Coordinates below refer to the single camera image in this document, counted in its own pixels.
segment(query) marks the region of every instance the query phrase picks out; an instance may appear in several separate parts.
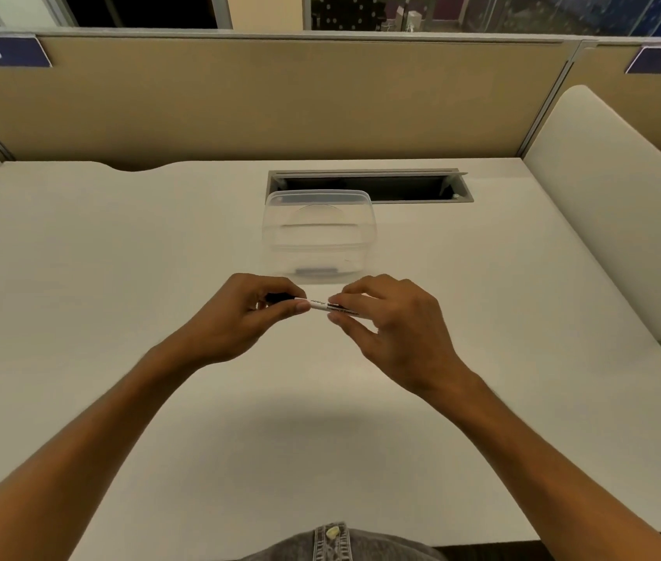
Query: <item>person's left hand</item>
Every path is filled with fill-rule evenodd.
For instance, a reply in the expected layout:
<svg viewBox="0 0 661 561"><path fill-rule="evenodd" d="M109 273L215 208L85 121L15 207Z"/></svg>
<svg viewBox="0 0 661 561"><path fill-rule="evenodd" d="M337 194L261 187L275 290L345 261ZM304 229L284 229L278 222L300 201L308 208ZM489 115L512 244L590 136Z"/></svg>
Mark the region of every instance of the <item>person's left hand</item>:
<svg viewBox="0 0 661 561"><path fill-rule="evenodd" d="M301 299L268 306L266 293L289 293ZM278 321L309 311L306 296L285 277L235 273L158 348L174 366L189 371L237 358Z"/></svg>

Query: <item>white tabletop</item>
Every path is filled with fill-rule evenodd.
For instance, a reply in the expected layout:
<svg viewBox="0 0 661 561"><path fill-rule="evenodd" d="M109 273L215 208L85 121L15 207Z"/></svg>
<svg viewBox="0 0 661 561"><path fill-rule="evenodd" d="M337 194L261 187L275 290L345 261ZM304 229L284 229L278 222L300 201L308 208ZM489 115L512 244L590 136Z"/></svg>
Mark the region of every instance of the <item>white tabletop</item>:
<svg viewBox="0 0 661 561"><path fill-rule="evenodd" d="M375 205L374 270L436 295L466 363L661 529L661 348L519 159L4 164L0 478L260 270L269 169L443 167L475 202ZM74 559L233 559L339 519L430 545L535 538L466 438L312 311L167 402Z"/></svg>

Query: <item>hand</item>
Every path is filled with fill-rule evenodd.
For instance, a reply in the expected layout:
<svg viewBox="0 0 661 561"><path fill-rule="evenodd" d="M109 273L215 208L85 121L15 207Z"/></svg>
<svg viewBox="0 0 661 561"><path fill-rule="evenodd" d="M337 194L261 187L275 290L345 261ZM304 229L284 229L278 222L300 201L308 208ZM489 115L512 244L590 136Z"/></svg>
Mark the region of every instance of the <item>hand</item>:
<svg viewBox="0 0 661 561"><path fill-rule="evenodd" d="M328 301L372 320L377 333L343 313L328 314L368 360L406 390L425 397L475 376L455 353L437 299L414 282L367 276Z"/></svg>
<svg viewBox="0 0 661 561"><path fill-rule="evenodd" d="M266 293L302 299L268 307ZM195 316L160 347L178 368L194 372L207 364L237 358L278 321L309 311L307 295L285 277L235 273Z"/></svg>

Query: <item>gray denim pants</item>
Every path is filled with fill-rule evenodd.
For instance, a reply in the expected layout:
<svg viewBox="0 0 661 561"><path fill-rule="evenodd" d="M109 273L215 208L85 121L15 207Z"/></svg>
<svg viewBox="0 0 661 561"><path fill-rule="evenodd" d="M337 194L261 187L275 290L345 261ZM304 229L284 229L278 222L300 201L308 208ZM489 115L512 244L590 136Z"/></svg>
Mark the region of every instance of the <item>gray denim pants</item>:
<svg viewBox="0 0 661 561"><path fill-rule="evenodd" d="M327 524L285 539L242 561L446 561L436 549L395 536L384 536L345 523Z"/></svg>

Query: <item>forearm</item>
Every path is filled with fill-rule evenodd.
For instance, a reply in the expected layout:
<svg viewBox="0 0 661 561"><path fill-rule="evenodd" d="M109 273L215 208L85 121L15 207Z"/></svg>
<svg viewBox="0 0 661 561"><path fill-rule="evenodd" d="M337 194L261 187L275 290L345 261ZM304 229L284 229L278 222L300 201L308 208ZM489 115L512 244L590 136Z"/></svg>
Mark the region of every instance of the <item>forearm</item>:
<svg viewBox="0 0 661 561"><path fill-rule="evenodd" d="M0 483L0 561L68 559L115 474L187 378L154 349Z"/></svg>
<svg viewBox="0 0 661 561"><path fill-rule="evenodd" d="M515 415L477 376L428 397L491 464L557 561L661 559L661 535Z"/></svg>

